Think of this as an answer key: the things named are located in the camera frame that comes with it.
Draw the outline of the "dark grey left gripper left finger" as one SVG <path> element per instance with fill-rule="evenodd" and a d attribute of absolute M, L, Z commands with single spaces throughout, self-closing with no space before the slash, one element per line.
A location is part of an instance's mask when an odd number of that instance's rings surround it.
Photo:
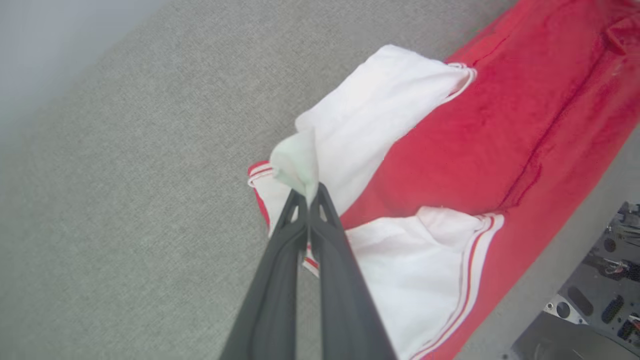
<path fill-rule="evenodd" d="M 306 198 L 292 190 L 236 316 L 222 360 L 294 360 L 298 269 L 307 247 Z"/>

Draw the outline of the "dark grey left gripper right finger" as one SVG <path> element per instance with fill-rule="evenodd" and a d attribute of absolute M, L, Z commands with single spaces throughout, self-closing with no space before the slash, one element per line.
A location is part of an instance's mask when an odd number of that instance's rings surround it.
<path fill-rule="evenodd" d="M 395 360 L 377 306 L 324 184 L 310 207 L 311 252 L 318 263 L 322 357 Z"/>

